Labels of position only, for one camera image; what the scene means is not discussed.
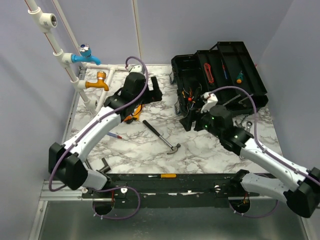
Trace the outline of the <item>red black pliers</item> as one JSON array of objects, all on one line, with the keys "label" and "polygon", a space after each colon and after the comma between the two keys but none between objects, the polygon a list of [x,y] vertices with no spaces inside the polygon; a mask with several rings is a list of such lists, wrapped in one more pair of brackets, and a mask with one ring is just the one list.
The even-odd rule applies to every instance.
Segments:
[{"label": "red black pliers", "polygon": [[188,109],[192,109],[193,106],[196,104],[199,96],[200,96],[200,93],[201,93],[201,87],[198,86],[197,88],[195,89],[192,89],[191,87],[189,88],[189,97],[188,97]]}]

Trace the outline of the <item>black long nose pliers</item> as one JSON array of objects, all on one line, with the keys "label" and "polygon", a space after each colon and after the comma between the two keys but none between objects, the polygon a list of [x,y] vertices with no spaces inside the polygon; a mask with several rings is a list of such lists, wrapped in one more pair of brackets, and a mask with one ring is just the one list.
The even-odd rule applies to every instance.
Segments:
[{"label": "black long nose pliers", "polygon": [[193,90],[190,86],[188,87],[183,87],[182,90],[182,95],[183,95],[183,99],[185,101],[185,106],[186,109],[189,110],[190,107],[192,106],[193,102],[192,102],[192,97],[191,94],[193,93]]}]

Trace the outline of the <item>silver claw hammer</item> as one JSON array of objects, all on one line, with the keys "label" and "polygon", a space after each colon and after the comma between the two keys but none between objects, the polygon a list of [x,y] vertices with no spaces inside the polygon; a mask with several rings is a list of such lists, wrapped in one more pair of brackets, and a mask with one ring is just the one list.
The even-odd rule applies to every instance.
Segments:
[{"label": "silver claw hammer", "polygon": [[161,139],[169,148],[170,151],[167,152],[167,155],[172,155],[178,151],[178,149],[181,147],[179,143],[176,145],[170,144],[150,123],[148,123],[146,120],[143,120],[142,123],[150,130],[152,131],[159,139]]}]

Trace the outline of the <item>red black utility knife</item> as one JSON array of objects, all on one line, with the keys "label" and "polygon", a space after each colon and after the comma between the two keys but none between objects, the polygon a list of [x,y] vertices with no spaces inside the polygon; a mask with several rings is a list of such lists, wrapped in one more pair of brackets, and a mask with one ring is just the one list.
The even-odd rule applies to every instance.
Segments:
[{"label": "red black utility knife", "polygon": [[212,71],[211,71],[211,65],[206,62],[206,63],[204,63],[203,67],[204,67],[204,72],[205,72],[205,75],[207,77],[208,82],[210,84],[213,84],[215,82],[215,79],[214,79]]}]

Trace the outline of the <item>blue handle screwdriver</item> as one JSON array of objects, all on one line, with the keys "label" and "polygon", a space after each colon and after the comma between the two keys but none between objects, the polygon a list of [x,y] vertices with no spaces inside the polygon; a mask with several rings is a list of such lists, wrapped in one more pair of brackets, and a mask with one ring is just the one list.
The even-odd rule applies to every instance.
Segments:
[{"label": "blue handle screwdriver", "polygon": [[228,80],[228,74],[227,74],[223,59],[221,58],[220,61],[221,61],[221,66],[222,66],[224,77],[225,77],[226,80]]}]

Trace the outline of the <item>green stubby screwdriver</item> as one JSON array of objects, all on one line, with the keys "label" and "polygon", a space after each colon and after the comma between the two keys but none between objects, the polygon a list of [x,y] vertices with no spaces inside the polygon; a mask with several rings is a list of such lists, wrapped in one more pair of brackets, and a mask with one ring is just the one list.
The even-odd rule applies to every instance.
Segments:
[{"label": "green stubby screwdriver", "polygon": [[244,73],[243,73],[243,71],[241,70],[241,71],[239,72],[239,74],[237,75],[237,77],[236,77],[236,83],[237,83],[237,84],[241,84],[241,83],[243,82],[243,80],[244,80]]}]

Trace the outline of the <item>black plastic toolbox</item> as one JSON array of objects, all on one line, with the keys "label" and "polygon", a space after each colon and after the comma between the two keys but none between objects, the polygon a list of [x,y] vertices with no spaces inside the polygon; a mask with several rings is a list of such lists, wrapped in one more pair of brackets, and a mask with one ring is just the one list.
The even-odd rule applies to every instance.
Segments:
[{"label": "black plastic toolbox", "polygon": [[266,87],[252,57],[242,41],[219,41],[208,50],[176,55],[171,59],[170,83],[177,85],[176,114],[180,123],[192,124],[204,102],[203,95],[215,89],[218,104],[234,117],[251,115],[253,108],[265,107],[269,101]]}]

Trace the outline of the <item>orange black tape measure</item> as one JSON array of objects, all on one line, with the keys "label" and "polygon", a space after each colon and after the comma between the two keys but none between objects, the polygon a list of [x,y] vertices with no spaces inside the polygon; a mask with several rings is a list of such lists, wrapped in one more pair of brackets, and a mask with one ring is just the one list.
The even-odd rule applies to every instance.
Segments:
[{"label": "orange black tape measure", "polygon": [[126,124],[131,124],[134,121],[134,117],[129,115],[123,120]]}]

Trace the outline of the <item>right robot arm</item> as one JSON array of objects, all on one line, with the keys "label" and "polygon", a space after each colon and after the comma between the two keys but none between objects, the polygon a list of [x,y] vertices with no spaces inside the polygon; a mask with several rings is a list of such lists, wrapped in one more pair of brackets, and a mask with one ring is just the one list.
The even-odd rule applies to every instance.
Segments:
[{"label": "right robot arm", "polygon": [[268,196],[285,203],[295,214],[310,218],[320,203],[320,170],[298,165],[270,150],[250,132],[234,125],[232,114],[222,105],[209,111],[191,109],[179,121],[186,131],[205,130],[219,139],[228,151],[259,165],[273,178],[241,171],[230,183],[230,191],[241,196],[245,192]]}]

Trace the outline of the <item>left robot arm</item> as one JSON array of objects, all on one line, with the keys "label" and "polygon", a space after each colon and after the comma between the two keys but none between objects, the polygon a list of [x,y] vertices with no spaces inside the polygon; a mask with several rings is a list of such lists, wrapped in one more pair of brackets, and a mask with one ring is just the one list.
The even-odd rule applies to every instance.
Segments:
[{"label": "left robot arm", "polygon": [[74,137],[63,144],[53,143],[48,150],[48,171],[65,187],[77,190],[91,188],[101,198],[111,191],[109,178],[99,170],[84,165],[89,153],[113,128],[122,123],[139,105],[162,100],[155,76],[140,72],[127,75],[123,87],[107,97],[97,115]]}]

